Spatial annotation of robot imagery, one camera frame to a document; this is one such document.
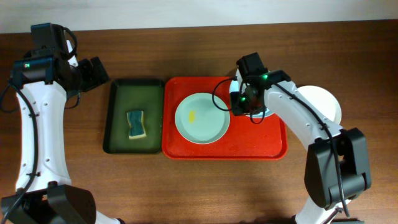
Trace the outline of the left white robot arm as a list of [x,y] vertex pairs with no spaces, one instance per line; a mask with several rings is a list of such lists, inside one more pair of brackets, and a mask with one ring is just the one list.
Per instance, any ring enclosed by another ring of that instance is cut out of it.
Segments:
[[72,186],[65,158],[67,101],[109,80],[98,57],[77,60],[77,39],[58,24],[31,27],[34,48],[14,62],[7,85],[21,112],[22,155],[14,195],[1,199],[4,222],[116,223],[92,193]]

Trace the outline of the pale green plate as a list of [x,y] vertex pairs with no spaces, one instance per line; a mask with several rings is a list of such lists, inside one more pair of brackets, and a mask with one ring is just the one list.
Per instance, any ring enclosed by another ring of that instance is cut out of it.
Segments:
[[211,93],[195,93],[184,98],[174,115],[179,134],[194,144],[211,144],[229,129],[227,104]]

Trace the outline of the green yellow sponge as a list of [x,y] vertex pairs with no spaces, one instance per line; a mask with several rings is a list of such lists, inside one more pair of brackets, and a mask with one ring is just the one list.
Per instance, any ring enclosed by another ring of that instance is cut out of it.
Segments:
[[144,127],[144,112],[134,110],[127,112],[127,121],[129,124],[128,137],[130,140],[145,138],[147,136]]

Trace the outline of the white plate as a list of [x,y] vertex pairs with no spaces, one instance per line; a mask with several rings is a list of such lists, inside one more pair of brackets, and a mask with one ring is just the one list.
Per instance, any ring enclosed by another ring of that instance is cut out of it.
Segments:
[[341,123],[341,106],[328,90],[319,86],[306,85],[299,87],[298,92],[328,119],[337,124]]

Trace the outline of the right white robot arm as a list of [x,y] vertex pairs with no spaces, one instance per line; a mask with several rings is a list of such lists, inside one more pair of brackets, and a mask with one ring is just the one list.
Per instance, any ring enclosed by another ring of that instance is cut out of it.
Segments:
[[370,189],[372,180],[365,135],[328,119],[298,90],[283,70],[268,70],[258,53],[236,62],[231,109],[236,116],[276,114],[307,150],[304,182],[308,199],[290,223],[331,223],[347,204]]

